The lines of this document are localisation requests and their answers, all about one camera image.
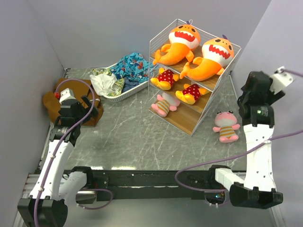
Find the brown garment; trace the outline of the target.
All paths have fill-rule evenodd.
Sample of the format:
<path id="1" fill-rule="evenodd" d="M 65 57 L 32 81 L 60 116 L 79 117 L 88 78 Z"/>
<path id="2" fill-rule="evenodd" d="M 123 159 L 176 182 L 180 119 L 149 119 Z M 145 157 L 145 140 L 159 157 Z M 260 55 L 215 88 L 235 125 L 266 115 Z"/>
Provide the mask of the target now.
<path id="1" fill-rule="evenodd" d="M 54 92 L 56 91 L 58 85 L 65 80 L 67 80 L 67 79 L 59 79 L 57 84 L 55 85 L 53 91 L 49 91 L 49 92 L 45 93 L 42 97 L 43 105 L 45 106 L 45 108 L 48 111 L 51 122 L 55 122 L 55 120 L 59 116 L 59 110 L 61 107 L 59 100 L 55 97 Z M 81 83 L 79 81 L 71 80 L 71 81 L 65 82 L 63 85 L 60 86 L 59 93 L 62 92 L 63 90 L 65 90 L 66 88 L 70 88 L 73 91 L 75 98 L 77 100 L 81 101 L 81 104 L 85 108 L 88 107 L 81 99 L 81 97 L 83 95 L 86 95 L 90 100 L 92 100 L 92 98 L 93 98 L 90 89 L 86 85 L 84 85 L 83 83 Z M 103 106 L 100 101 L 100 96 L 95 91 L 94 91 L 94 94 L 95 94 L 95 107 L 98 110 L 98 115 L 93 116 L 89 121 L 83 123 L 82 125 L 84 125 L 84 126 L 96 126 L 98 121 L 100 120 L 100 118 L 103 115 Z"/>

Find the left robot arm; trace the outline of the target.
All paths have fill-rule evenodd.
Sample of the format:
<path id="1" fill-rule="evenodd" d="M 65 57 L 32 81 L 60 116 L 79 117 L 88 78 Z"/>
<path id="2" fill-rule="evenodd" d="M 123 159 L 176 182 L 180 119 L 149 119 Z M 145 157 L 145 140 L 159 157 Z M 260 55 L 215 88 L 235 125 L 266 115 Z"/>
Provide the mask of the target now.
<path id="1" fill-rule="evenodd" d="M 80 190 L 95 187 L 92 169 L 74 167 L 62 183 L 66 162 L 73 151 L 83 122 L 98 114 L 87 96 L 82 96 L 84 107 L 74 97 L 60 98 L 61 108 L 50 132 L 49 147 L 39 178 L 27 198 L 18 202 L 18 211 L 27 227 L 62 227 L 68 207 L 76 204 Z"/>

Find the pink frog plush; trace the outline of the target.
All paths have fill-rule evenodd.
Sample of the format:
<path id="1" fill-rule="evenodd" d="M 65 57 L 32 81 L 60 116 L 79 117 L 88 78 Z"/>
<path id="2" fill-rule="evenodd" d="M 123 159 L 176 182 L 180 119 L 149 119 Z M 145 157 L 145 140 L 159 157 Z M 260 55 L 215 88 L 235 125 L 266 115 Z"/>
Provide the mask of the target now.
<path id="1" fill-rule="evenodd" d="M 162 95 L 157 95 L 157 102 L 151 105 L 152 110 L 154 110 L 159 116 L 166 117 L 170 111 L 174 112 L 180 105 L 180 101 L 166 93 Z"/>
<path id="2" fill-rule="evenodd" d="M 240 128 L 233 111 L 218 112 L 214 119 L 214 133 L 219 133 L 221 143 L 232 143 L 239 139 L 236 130 Z"/>

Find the blue patterned cloth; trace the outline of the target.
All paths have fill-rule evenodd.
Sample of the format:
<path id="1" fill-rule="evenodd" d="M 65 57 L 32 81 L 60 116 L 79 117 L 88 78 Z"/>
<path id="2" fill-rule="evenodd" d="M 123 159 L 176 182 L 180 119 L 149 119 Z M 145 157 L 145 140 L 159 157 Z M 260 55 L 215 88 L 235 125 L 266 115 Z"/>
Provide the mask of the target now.
<path id="1" fill-rule="evenodd" d="M 115 66 L 111 67 L 111 72 L 117 80 L 123 79 L 124 86 L 122 93 L 148 81 L 148 72 L 152 64 L 143 58 L 143 55 L 134 52 L 124 56 Z"/>

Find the white laundry basket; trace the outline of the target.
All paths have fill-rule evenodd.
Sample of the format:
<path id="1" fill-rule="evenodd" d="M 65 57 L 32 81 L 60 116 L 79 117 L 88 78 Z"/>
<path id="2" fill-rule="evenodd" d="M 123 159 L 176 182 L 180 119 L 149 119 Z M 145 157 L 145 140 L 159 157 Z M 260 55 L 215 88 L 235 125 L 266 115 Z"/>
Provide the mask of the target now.
<path id="1" fill-rule="evenodd" d="M 105 67 L 105 68 L 103 68 L 103 69 L 110 69 L 111 67 L 113 67 L 113 66 L 115 66 L 115 65 L 116 65 L 116 64 L 111 65 L 111 66 L 109 66 L 109 67 Z M 148 85 L 149 85 L 149 82 L 146 81 L 146 82 L 141 83 L 140 85 L 138 85 L 138 86 L 136 86 L 136 87 L 134 87 L 134 88 L 132 88 L 132 89 L 130 89 L 130 90 L 124 92 L 124 93 L 121 93 L 121 94 L 118 95 L 118 96 L 103 96 L 103 97 L 105 97 L 105 98 L 107 98 L 107 99 L 110 99 L 110 100 L 111 100 L 112 102 L 114 102 L 114 103 L 117 103 L 117 102 L 120 102 L 120 101 L 122 101 L 122 100 L 124 100 L 124 99 L 130 97 L 131 95 L 136 94 L 137 92 L 143 90 L 144 88 L 147 88 Z"/>

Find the large orange shark plush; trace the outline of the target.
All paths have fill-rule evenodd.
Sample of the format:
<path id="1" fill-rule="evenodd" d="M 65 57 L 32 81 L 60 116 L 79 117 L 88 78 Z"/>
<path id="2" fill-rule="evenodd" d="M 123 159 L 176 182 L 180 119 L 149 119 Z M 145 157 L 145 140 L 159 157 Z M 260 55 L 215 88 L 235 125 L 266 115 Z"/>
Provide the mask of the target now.
<path id="1" fill-rule="evenodd" d="M 200 34 L 191 21 L 178 25 L 169 33 L 169 43 L 156 51 L 152 63 L 171 66 L 183 59 L 191 62 L 194 59 L 193 51 L 200 45 L 200 41 Z"/>

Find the white green cloth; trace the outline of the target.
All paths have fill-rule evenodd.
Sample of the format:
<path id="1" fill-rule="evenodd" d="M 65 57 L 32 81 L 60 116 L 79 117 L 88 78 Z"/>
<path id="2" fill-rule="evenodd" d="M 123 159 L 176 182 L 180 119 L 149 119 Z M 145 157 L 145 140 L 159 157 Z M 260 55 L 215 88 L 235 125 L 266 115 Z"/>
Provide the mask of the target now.
<path id="1" fill-rule="evenodd" d="M 125 79 L 117 79 L 110 69 L 93 69 L 89 78 L 99 96 L 118 96 L 125 84 Z"/>

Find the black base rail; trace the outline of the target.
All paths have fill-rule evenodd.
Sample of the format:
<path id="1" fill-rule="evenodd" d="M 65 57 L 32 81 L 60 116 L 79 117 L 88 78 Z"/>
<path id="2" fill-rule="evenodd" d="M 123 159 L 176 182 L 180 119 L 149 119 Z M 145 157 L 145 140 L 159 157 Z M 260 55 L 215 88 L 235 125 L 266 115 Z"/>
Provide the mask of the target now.
<path id="1" fill-rule="evenodd" d="M 190 198 L 203 200 L 206 192 L 225 192 L 224 187 L 214 180 L 211 171 L 184 171 L 178 180 L 194 189 L 179 185 L 176 171 L 170 170 L 92 170 L 85 190 L 107 189 L 113 199 L 173 199 Z"/>

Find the yellow frog plush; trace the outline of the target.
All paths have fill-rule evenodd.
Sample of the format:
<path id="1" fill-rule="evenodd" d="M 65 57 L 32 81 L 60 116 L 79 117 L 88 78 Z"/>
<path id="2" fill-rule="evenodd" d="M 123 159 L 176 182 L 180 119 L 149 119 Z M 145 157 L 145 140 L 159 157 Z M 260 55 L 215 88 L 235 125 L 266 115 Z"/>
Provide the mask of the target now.
<path id="1" fill-rule="evenodd" d="M 150 82 L 162 90 L 170 90 L 179 78 L 179 74 L 174 73 L 172 70 L 160 68 L 159 75 L 151 78 Z"/>
<path id="2" fill-rule="evenodd" d="M 208 94 L 210 91 L 200 87 L 198 84 L 184 84 L 182 91 L 176 91 L 176 97 L 184 103 L 193 105 L 200 96 Z"/>

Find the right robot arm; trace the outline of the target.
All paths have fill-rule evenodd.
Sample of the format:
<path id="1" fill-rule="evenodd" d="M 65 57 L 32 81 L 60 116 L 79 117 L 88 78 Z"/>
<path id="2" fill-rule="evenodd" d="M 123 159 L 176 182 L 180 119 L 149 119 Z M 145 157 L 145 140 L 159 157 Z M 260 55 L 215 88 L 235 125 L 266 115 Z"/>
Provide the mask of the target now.
<path id="1" fill-rule="evenodd" d="M 247 169 L 245 179 L 230 168 L 213 165 L 214 173 L 207 177 L 210 187 L 221 185 L 229 192 L 235 207 L 268 209 L 283 202 L 272 170 L 272 136 L 275 117 L 271 106 L 282 98 L 284 88 L 292 82 L 286 73 L 276 71 L 269 76 L 262 71 L 249 73 L 237 104 L 246 138 Z"/>

